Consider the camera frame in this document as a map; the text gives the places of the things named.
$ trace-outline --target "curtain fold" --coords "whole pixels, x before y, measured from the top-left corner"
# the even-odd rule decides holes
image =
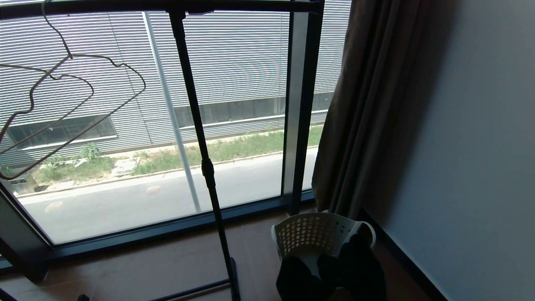
[[[355,219],[390,108],[401,99],[429,0],[353,0],[342,70],[312,176],[318,211]]]

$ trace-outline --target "white wall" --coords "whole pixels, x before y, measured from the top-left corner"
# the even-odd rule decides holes
[[[449,300],[535,300],[535,1],[437,0],[366,210]]]

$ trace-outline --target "building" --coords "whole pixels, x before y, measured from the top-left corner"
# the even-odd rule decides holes
[[[321,123],[334,91],[350,0],[326,1],[312,122]],[[185,141],[195,140],[179,57],[166,13],[149,13],[169,93]],[[151,52],[142,12],[50,16],[72,53],[99,54],[138,70],[146,90],[81,138],[62,149],[78,155],[92,141],[103,152],[174,142],[170,112]],[[185,19],[186,39],[207,138],[234,136],[284,126],[289,14],[214,12]],[[65,57],[59,36],[44,18],[2,21],[0,63],[48,70]],[[88,80],[94,96],[68,118],[0,156],[2,165],[28,164],[101,119],[142,88],[135,73],[98,58],[67,60],[55,75]],[[29,107],[28,93],[39,71],[0,67],[0,122]],[[83,81],[46,79],[35,90],[35,108],[18,116],[0,149],[21,142],[90,95]]]

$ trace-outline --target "curb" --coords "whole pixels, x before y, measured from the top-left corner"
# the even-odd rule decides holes
[[[317,145],[316,146],[309,146],[309,147],[307,147],[307,149],[309,149],[309,148],[317,148],[317,147],[318,147]],[[267,157],[267,156],[278,155],[278,154],[282,154],[282,153],[283,153],[283,151],[279,151],[279,152],[274,152],[274,153],[269,153],[269,154],[254,155],[254,156],[249,156],[249,157],[245,157],[245,158],[238,158],[238,159],[232,159],[232,160],[226,160],[226,161],[219,161],[219,162],[214,162],[213,165],[220,165],[220,164],[232,163],[232,162],[244,161],[244,160],[252,160],[252,159],[256,159],[256,158],[260,158],[260,157]],[[194,166],[190,166],[189,168],[190,169],[197,169],[197,168],[200,168],[200,167],[201,167],[200,165],[194,165]],[[89,183],[89,184],[85,184],[85,185],[79,185],[79,186],[74,186],[74,187],[69,187],[69,188],[64,188],[64,189],[59,189],[59,190],[28,193],[28,194],[19,195],[19,196],[17,196],[17,198],[18,199],[23,199],[23,198],[27,198],[27,197],[34,197],[34,196],[37,196],[37,195],[44,195],[44,194],[55,193],[55,192],[63,192],[63,191],[75,190],[75,189],[78,189],[78,188],[91,187],[91,186],[96,186],[96,185],[101,185],[101,184],[109,184],[109,183],[121,182],[121,181],[126,181],[126,180],[133,180],[133,179],[139,179],[139,178],[144,178],[144,177],[168,174],[170,172],[181,171],[181,170],[184,170],[184,168],[175,168],[175,169],[170,169],[170,170],[157,171],[157,172],[153,172],[151,174],[144,174],[144,175],[137,175],[137,176],[119,178],[119,179],[105,180],[105,181],[102,181],[102,182]]]

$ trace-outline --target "white pole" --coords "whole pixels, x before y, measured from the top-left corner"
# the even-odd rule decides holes
[[[160,78],[160,84],[162,85],[162,90],[164,92],[165,103],[167,104],[169,117],[171,118],[171,123],[173,124],[174,136],[177,140],[177,145],[180,151],[180,156],[182,157],[182,162],[184,164],[184,171],[186,172],[186,178],[188,180],[189,190],[192,193],[193,204],[195,205],[195,210],[199,213],[201,212],[201,206],[199,205],[197,192],[195,191],[195,184],[193,183],[192,171],[189,168],[188,157],[186,156],[186,148],[184,147],[184,142],[182,141],[182,136],[180,135],[180,128],[178,126],[177,116],[174,113],[173,102],[171,101],[169,88],[167,87],[167,80],[165,79],[165,73],[164,73],[164,69],[162,66],[162,60],[160,59],[160,54],[158,52],[158,46],[156,45],[156,39],[154,38],[154,31],[152,30],[152,23],[150,22],[150,16],[149,16],[149,13],[146,11],[143,12],[143,21],[145,22],[145,28],[147,29],[147,34],[149,36],[150,49],[152,50],[152,56],[156,63],[156,69],[158,70],[158,77]]]

